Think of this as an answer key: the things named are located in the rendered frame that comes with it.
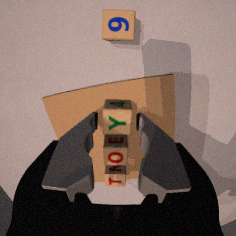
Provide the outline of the tan flat mat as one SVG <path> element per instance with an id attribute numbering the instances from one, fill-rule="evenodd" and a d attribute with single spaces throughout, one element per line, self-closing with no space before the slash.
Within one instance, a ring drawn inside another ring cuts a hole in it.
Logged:
<path id="1" fill-rule="evenodd" d="M 131 134 L 127 135 L 129 150 L 126 179 L 138 178 L 144 153 L 140 149 L 141 134 L 136 130 L 137 113 L 144 114 L 175 139 L 174 74 L 110 82 L 42 98 L 58 139 L 89 114 L 98 112 L 98 129 L 93 133 L 94 147 L 89 153 L 95 182 L 105 182 L 103 107 L 106 99 L 131 101 L 133 112 Z"/>

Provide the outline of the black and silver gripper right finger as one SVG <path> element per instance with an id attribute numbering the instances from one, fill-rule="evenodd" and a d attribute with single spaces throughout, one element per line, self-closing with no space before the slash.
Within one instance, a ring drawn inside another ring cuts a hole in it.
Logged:
<path id="1" fill-rule="evenodd" d="M 157 194 L 158 203 L 174 204 L 197 214 L 212 236 L 224 236 L 218 199 L 206 172 L 181 143 L 174 141 L 142 113 L 137 113 L 140 149 L 144 153 L 138 177 L 143 196 Z M 148 153 L 147 153 L 148 152 Z"/>

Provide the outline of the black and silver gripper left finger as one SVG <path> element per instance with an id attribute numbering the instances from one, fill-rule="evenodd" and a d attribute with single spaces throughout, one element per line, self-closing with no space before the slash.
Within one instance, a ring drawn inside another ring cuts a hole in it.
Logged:
<path id="1" fill-rule="evenodd" d="M 97 126 L 98 112 L 92 112 L 53 140 L 28 167 L 15 191 L 6 236 L 18 236 L 23 223 L 37 210 L 54 203 L 73 202 L 76 193 L 88 195 L 94 190 L 89 152 L 94 147 Z"/>

